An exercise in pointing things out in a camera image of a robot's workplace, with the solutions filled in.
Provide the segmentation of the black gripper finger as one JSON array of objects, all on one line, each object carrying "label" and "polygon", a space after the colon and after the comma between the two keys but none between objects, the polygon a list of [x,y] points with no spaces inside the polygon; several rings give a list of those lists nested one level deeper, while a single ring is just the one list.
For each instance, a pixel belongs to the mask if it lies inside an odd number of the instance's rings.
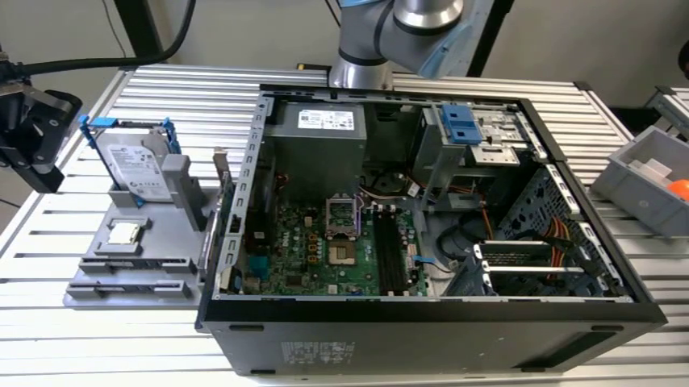
[{"label": "black gripper finger", "polygon": [[29,165],[9,165],[29,187],[40,194],[53,194],[64,180],[55,165],[69,126],[81,108],[81,100],[56,90],[25,91],[24,143]]}]

